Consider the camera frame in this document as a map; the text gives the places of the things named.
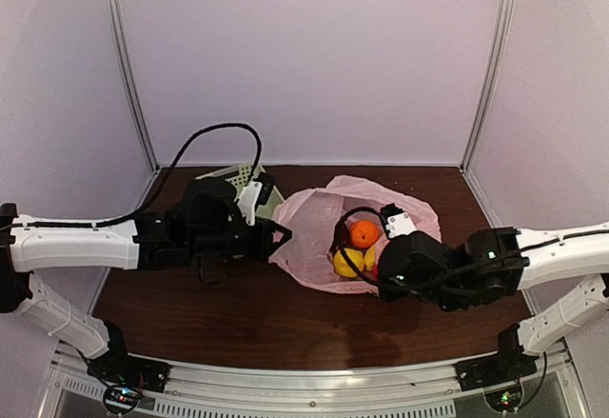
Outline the orange fruit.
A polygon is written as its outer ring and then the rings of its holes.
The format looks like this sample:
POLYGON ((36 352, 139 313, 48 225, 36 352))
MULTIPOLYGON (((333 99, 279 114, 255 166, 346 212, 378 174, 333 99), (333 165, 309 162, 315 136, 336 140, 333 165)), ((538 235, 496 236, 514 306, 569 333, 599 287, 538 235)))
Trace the orange fruit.
POLYGON ((380 238, 377 225, 369 220, 359 220, 349 228, 350 243, 357 249, 368 249, 380 238))

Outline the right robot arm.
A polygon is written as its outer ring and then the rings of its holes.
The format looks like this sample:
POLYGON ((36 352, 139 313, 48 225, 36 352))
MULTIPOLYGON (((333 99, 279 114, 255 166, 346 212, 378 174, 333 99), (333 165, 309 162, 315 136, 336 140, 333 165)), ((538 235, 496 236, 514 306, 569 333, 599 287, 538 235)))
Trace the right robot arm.
POLYGON ((560 338, 608 308, 608 226, 534 230, 499 228, 473 233, 457 248, 415 230, 389 227, 377 266, 385 301, 407 294, 450 312, 492 304, 535 286, 567 278, 580 282, 543 312, 499 337, 488 360, 494 380, 509 380, 524 356, 542 355, 560 338))

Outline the yellow pear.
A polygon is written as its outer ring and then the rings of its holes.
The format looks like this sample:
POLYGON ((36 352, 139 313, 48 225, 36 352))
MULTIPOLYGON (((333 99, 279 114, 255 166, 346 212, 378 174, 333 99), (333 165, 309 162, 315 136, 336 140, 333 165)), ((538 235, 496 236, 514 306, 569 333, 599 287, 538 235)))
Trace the yellow pear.
POLYGON ((357 249, 344 249, 344 254, 337 251, 332 260, 334 272, 343 278, 354 279, 358 274, 354 269, 361 273, 376 276, 376 250, 370 247, 365 252, 357 249))

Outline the pink plastic bag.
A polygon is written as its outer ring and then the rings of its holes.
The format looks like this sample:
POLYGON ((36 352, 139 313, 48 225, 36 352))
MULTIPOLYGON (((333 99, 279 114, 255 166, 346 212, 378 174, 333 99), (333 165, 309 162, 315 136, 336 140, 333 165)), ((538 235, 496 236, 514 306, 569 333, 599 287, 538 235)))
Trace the pink plastic bag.
POLYGON ((380 210, 394 204, 406 212, 415 227, 440 241, 438 215, 426 202, 360 177, 339 175, 323 188, 304 189, 289 196, 274 210, 273 220, 292 231, 292 238, 270 257, 301 286, 334 294, 376 294, 361 280, 348 280, 334 272, 328 253, 334 228, 349 209, 380 210))

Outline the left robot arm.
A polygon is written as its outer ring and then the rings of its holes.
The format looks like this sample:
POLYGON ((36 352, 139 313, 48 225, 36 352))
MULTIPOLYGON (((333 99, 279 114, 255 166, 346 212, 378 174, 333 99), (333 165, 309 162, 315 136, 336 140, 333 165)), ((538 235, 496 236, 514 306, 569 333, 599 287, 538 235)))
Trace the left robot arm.
POLYGON ((122 331, 74 307, 50 289, 38 269, 101 267, 154 271, 204 258, 267 261, 292 237, 257 215, 274 188, 267 174, 236 189, 218 177, 190 181, 181 201, 163 213, 139 211, 124 221, 63 221, 18 215, 1 207, 1 310, 26 314, 49 335, 77 348, 93 373, 117 384, 142 372, 122 331))

